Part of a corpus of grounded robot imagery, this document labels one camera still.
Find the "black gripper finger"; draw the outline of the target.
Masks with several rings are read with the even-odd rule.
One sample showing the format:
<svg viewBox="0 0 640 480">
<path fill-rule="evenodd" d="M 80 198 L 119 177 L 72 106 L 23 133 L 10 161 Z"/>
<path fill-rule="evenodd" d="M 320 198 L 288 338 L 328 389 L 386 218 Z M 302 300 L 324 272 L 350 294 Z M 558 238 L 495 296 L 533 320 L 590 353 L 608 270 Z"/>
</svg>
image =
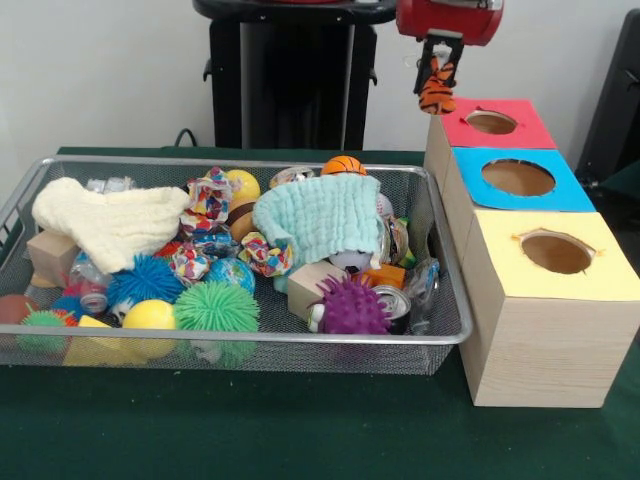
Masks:
<svg viewBox="0 0 640 480">
<path fill-rule="evenodd" d="M 462 38 L 450 38 L 447 45 L 451 48 L 448 58 L 448 63 L 451 66 L 451 74 L 447 80 L 447 86 L 454 88 L 456 85 L 455 76 L 464 50 L 464 42 Z"/>
<path fill-rule="evenodd" d="M 426 81 L 431 76 L 431 59 L 436 43 L 435 37 L 426 37 L 423 41 L 423 49 L 420 59 L 417 61 L 417 76 L 413 93 L 419 95 L 424 88 Z"/>
</svg>

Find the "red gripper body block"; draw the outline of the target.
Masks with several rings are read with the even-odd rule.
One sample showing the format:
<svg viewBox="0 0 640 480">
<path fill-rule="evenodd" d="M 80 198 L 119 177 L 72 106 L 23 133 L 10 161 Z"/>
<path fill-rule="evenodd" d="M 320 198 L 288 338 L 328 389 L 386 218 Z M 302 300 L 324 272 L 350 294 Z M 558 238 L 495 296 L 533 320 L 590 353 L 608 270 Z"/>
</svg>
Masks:
<svg viewBox="0 0 640 480">
<path fill-rule="evenodd" d="M 503 1 L 400 0 L 396 26 L 402 35 L 420 40 L 439 35 L 485 46 L 498 30 L 503 11 Z"/>
</svg>

